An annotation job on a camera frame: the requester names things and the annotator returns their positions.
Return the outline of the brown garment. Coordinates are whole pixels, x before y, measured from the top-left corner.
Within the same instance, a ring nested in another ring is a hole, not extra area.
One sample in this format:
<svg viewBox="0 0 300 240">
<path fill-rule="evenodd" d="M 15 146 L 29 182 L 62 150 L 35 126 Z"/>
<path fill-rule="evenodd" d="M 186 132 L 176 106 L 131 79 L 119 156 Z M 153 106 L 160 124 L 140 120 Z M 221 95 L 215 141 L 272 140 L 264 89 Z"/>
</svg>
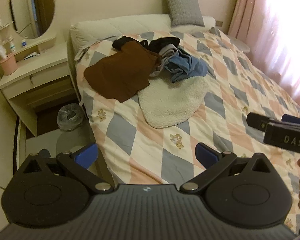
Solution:
<svg viewBox="0 0 300 240">
<path fill-rule="evenodd" d="M 129 41 L 114 55 L 86 68 L 84 77 L 101 96 L 125 102 L 149 86 L 149 76 L 160 64 L 159 54 Z"/>
</svg>

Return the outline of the pink curtain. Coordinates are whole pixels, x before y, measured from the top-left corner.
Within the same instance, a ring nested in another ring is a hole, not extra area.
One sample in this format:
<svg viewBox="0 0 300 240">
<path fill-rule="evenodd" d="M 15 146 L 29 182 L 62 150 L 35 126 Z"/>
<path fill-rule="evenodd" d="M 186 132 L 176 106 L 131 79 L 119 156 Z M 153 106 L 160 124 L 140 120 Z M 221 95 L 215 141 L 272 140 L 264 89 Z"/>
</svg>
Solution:
<svg viewBox="0 0 300 240">
<path fill-rule="evenodd" d="M 300 0 L 237 0 L 228 33 L 300 106 Z"/>
</svg>

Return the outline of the grey garment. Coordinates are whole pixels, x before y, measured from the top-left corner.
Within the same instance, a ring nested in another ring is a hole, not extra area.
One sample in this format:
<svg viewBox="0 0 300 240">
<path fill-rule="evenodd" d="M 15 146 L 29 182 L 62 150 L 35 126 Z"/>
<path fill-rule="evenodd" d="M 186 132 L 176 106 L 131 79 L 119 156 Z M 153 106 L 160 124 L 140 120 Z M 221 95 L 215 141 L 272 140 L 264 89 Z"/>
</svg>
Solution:
<svg viewBox="0 0 300 240">
<path fill-rule="evenodd" d="M 164 65 L 167 63 L 167 61 L 176 55 L 176 53 L 178 52 L 177 47 L 173 44 L 168 44 L 166 46 L 164 46 L 160 51 L 159 51 L 159 55 L 161 56 L 161 63 L 159 66 L 157 66 L 155 68 L 155 70 L 149 75 L 150 77 L 156 77 L 159 76 L 160 73 L 163 71 L 164 69 Z"/>
</svg>

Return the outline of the cream dressing table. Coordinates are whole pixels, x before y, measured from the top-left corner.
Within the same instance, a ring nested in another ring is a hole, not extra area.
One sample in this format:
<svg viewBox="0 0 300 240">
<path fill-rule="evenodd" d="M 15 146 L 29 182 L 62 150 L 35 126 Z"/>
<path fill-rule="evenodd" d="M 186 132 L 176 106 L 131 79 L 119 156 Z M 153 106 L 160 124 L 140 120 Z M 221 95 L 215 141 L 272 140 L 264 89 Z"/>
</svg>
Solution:
<svg viewBox="0 0 300 240">
<path fill-rule="evenodd" d="M 36 136 L 38 111 L 60 104 L 66 96 L 75 93 L 66 39 L 55 23 L 44 35 L 30 40 L 20 37 L 11 22 L 6 22 L 0 28 L 0 42 L 6 49 L 13 42 L 17 63 L 17 69 L 8 76 L 0 64 L 0 91 L 26 128 Z"/>
</svg>

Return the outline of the black garment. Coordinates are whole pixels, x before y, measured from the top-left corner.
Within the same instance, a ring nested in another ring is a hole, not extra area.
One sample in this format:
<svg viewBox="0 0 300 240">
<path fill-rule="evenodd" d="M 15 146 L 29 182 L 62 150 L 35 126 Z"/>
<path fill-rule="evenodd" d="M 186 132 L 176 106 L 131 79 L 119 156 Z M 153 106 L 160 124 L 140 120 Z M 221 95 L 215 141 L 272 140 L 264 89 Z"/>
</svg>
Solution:
<svg viewBox="0 0 300 240">
<path fill-rule="evenodd" d="M 115 40 L 113 42 L 113 48 L 116 50 L 121 50 L 122 46 L 126 44 L 127 42 L 134 41 L 139 43 L 143 48 L 150 50 L 155 53 L 159 53 L 159 51 L 169 45 L 172 44 L 175 47 L 177 47 L 180 43 L 180 39 L 177 37 L 162 37 L 158 38 L 157 40 L 153 40 L 150 43 L 148 43 L 147 40 L 142 40 L 141 42 L 137 41 L 136 39 L 132 37 L 122 36 L 121 38 Z"/>
</svg>

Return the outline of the diamond patterned quilt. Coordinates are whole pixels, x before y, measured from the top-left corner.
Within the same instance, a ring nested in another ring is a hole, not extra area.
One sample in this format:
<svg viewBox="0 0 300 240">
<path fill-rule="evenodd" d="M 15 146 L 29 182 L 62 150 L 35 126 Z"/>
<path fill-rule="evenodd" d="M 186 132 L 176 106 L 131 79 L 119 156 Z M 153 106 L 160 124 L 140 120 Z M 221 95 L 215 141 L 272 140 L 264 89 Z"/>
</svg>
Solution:
<svg viewBox="0 0 300 240">
<path fill-rule="evenodd" d="M 285 114 L 300 118 L 300 106 L 225 34 L 151 31 L 133 35 L 148 42 L 162 37 L 179 38 L 182 49 L 206 64 L 207 74 L 173 83 L 169 72 L 163 71 L 125 102 L 101 96 L 84 77 L 88 67 L 115 54 L 117 35 L 74 49 L 78 89 L 114 182 L 180 186 L 204 170 L 195 157 L 200 142 L 239 157 L 264 153 L 292 195 L 285 224 L 298 231 L 300 154 L 264 144 L 263 133 L 248 126 L 246 117 L 254 112 L 275 119 Z"/>
</svg>

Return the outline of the white fleece garment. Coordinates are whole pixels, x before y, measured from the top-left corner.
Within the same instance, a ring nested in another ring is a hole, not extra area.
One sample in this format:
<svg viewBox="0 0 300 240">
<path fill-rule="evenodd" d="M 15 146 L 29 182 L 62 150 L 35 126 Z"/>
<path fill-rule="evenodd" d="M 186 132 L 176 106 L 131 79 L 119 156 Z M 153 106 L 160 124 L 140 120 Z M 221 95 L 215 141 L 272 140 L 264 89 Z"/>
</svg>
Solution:
<svg viewBox="0 0 300 240">
<path fill-rule="evenodd" d="M 161 129 L 181 124 L 199 108 L 208 92 L 204 76 L 190 77 L 172 83 L 169 73 L 149 80 L 149 86 L 138 92 L 139 105 L 146 122 Z"/>
</svg>

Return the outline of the oval mirror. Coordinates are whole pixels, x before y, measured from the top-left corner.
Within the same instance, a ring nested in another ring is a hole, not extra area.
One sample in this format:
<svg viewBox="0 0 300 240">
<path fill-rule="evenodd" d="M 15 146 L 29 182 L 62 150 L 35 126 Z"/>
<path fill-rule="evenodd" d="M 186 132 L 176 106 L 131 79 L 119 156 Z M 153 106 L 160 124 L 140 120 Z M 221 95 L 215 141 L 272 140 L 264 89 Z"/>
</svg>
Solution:
<svg viewBox="0 0 300 240">
<path fill-rule="evenodd" d="M 9 0 L 9 10 L 19 36 L 35 39 L 49 29 L 55 14 L 55 0 Z"/>
</svg>

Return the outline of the grey knitted pillow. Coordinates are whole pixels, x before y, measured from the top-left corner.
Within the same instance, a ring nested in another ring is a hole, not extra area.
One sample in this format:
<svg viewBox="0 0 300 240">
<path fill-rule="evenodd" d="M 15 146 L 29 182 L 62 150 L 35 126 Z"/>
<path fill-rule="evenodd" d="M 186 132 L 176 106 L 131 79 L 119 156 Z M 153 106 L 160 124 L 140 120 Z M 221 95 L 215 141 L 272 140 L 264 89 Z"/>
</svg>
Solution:
<svg viewBox="0 0 300 240">
<path fill-rule="evenodd" d="M 204 27 L 198 0 L 166 0 L 171 26 L 198 25 Z"/>
</svg>

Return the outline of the grey stool seat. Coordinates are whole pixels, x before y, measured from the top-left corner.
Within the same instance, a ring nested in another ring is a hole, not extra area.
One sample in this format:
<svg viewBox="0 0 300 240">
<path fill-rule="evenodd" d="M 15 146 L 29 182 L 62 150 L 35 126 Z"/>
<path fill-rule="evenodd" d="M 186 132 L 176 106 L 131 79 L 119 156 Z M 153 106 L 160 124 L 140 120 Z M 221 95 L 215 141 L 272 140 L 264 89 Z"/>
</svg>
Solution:
<svg viewBox="0 0 300 240">
<path fill-rule="evenodd" d="M 247 54 L 250 52 L 250 47 L 246 45 L 244 42 L 241 42 L 235 37 L 232 37 L 230 35 L 227 35 L 229 40 L 231 41 L 232 44 L 234 44 L 238 49 L 242 50 L 244 54 Z"/>
</svg>

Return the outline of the pink tissue holder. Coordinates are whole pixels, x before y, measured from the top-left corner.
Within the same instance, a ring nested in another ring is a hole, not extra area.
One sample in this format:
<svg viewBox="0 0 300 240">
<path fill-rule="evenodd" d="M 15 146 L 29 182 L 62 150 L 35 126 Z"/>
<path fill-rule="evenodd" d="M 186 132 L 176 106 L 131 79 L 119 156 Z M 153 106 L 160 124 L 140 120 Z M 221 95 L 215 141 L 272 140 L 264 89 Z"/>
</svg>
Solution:
<svg viewBox="0 0 300 240">
<path fill-rule="evenodd" d="M 17 70 L 18 65 L 13 53 L 8 54 L 5 47 L 0 46 L 0 56 L 1 56 L 0 65 L 2 67 L 5 76 L 11 75 L 13 72 Z"/>
</svg>

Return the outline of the white bottle blue label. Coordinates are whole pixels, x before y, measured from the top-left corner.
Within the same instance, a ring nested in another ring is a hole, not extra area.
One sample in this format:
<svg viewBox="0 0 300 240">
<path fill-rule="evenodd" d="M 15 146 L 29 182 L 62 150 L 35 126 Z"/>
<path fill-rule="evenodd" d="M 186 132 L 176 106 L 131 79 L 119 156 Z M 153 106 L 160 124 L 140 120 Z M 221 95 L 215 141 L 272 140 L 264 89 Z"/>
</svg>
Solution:
<svg viewBox="0 0 300 240">
<path fill-rule="evenodd" d="M 9 44 L 10 44 L 10 50 L 11 50 L 11 52 L 15 53 L 16 52 L 16 48 L 15 48 L 15 45 L 14 45 L 13 41 L 10 41 Z"/>
</svg>

